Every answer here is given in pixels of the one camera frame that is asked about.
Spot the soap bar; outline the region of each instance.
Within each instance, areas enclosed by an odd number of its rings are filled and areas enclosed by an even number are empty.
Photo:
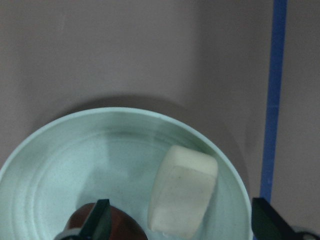
[[[148,228],[191,239],[213,194],[218,163],[208,154],[172,146],[156,174],[148,207]]]

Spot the light green plate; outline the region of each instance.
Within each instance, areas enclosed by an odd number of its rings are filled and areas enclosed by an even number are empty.
[[[182,122],[126,107],[67,115],[15,149],[0,171],[0,239],[52,240],[78,207],[105,198],[149,240],[179,239],[147,228],[153,181],[172,145],[213,155],[219,164],[215,193],[193,239],[251,240],[250,201],[227,157]]]

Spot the white block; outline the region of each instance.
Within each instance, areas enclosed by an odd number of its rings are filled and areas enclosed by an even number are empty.
[[[190,239],[207,210],[218,176],[210,155],[172,146],[156,174],[148,208],[152,231]]]

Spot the black object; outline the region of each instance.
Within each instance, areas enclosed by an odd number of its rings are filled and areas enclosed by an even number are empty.
[[[295,232],[261,197],[252,200],[251,227],[257,240],[320,240],[311,232]]]
[[[59,240],[108,240],[111,234],[111,209],[108,199],[96,202],[91,213],[77,234]]]

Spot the blue stripe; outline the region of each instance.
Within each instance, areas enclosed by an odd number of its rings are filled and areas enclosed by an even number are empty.
[[[273,1],[271,53],[260,197],[271,200],[286,31],[287,0]]]

